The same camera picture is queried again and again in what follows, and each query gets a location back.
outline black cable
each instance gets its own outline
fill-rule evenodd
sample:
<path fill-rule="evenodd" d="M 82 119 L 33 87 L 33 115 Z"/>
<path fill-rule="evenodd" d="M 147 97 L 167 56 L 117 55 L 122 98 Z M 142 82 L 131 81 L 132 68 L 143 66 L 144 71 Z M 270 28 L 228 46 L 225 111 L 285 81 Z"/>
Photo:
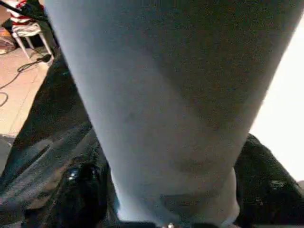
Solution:
<path fill-rule="evenodd" d="M 51 56 L 50 54 L 47 54 L 47 55 L 45 55 L 45 56 L 43 56 L 43 57 L 41 57 L 41 58 L 37 58 L 37 60 L 36 60 L 35 62 L 27 63 L 27 64 L 22 65 L 21 67 L 19 67 L 19 68 L 17 69 L 17 72 L 18 72 L 18 73 L 16 74 L 16 76 L 15 76 L 10 82 L 8 82 L 7 84 L 0 86 L 0 90 L 4 89 L 4 88 L 6 88 L 7 86 L 9 86 L 10 84 L 12 84 L 12 83 L 19 77 L 19 75 L 20 75 L 23 71 L 25 71 L 26 69 L 28 69 L 28 68 L 30 68 L 31 66 L 33 66 L 33 65 L 35 65 L 35 64 L 37 64 L 37 63 L 40 63 L 40 62 L 45 62 L 45 63 L 47 63 L 51 58 L 52 58 L 52 56 Z M 0 94 L 2 94 L 2 95 L 5 96 L 4 101 L 0 104 L 0 107 L 2 107 L 2 106 L 4 106 L 4 105 L 7 103 L 8 99 L 9 99 L 9 95 L 8 95 L 7 93 L 5 93 L 5 92 L 0 92 Z"/>
<path fill-rule="evenodd" d="M 35 51 L 37 54 L 41 55 L 42 57 L 44 56 L 43 54 L 41 54 L 41 52 L 37 51 L 36 49 L 31 48 L 31 47 L 30 47 L 30 49 L 32 49 L 33 51 Z"/>

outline white wall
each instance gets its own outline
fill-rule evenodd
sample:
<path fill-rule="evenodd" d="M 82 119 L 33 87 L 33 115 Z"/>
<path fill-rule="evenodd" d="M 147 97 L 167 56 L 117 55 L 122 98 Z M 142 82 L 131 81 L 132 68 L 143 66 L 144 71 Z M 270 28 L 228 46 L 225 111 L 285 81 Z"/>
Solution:
<path fill-rule="evenodd" d="M 286 50 L 251 133 L 304 180 L 304 17 Z"/>

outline person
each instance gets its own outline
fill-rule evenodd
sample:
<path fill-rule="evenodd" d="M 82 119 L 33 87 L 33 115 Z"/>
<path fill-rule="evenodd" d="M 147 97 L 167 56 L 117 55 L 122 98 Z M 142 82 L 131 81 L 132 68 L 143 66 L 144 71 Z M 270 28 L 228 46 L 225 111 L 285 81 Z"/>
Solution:
<path fill-rule="evenodd" d="M 111 167 L 118 218 L 232 224 L 233 165 L 303 1 L 46 7 Z"/>

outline floor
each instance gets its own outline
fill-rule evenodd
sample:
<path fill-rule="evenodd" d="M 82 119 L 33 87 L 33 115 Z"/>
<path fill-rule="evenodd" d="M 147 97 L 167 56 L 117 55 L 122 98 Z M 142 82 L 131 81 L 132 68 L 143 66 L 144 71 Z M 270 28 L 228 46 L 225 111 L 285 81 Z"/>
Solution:
<path fill-rule="evenodd" d="M 0 86 L 10 82 L 17 74 L 17 69 L 29 63 L 20 48 L 0 56 Z M 42 64 L 22 72 L 10 85 L 0 90 L 8 95 L 7 102 L 0 107 L 0 134 L 16 136 L 26 120 L 36 92 L 46 75 L 47 66 Z M 0 93 L 0 105 L 5 100 L 4 94 Z"/>

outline white plastic chair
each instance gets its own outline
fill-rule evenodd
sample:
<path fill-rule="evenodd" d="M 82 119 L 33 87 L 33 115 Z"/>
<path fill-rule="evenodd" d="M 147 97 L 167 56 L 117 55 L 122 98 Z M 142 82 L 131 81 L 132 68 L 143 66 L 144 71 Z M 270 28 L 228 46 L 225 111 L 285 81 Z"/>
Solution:
<path fill-rule="evenodd" d="M 33 36 L 35 36 L 35 35 L 37 35 L 37 34 L 39 34 L 39 36 L 40 36 L 40 38 L 41 38 L 41 40 L 42 40 L 44 46 L 45 46 L 46 49 L 47 49 L 47 52 L 52 56 L 52 59 L 53 59 L 54 56 L 53 56 L 53 53 L 52 53 L 52 51 L 51 51 L 51 48 L 49 47 L 49 45 L 48 45 L 48 43 L 47 43 L 47 41 L 46 41 L 46 39 L 45 39 L 45 37 L 44 37 L 44 35 L 43 35 L 43 32 L 42 32 L 41 30 L 40 30 L 40 31 L 37 31 L 37 32 L 34 32 L 34 33 L 31 33 L 30 35 L 19 35 L 17 31 L 14 31 L 13 34 L 12 34 L 12 36 L 16 39 L 17 43 L 18 43 L 19 46 L 21 47 L 21 49 L 22 49 L 22 51 L 24 52 L 24 54 L 26 55 L 26 57 L 27 57 L 29 60 L 31 60 L 31 59 L 30 59 L 30 56 L 29 56 L 29 54 L 27 53 L 27 51 L 26 51 L 26 49 L 25 49 L 25 46 L 24 46 L 24 44 L 22 43 L 22 40 L 21 40 L 20 37 L 24 37 L 25 40 L 28 42 L 28 45 L 30 46 L 30 48 L 32 48 L 33 50 L 35 50 L 35 48 L 34 48 L 32 42 L 31 42 L 31 40 L 30 40 L 30 37 L 33 37 Z"/>

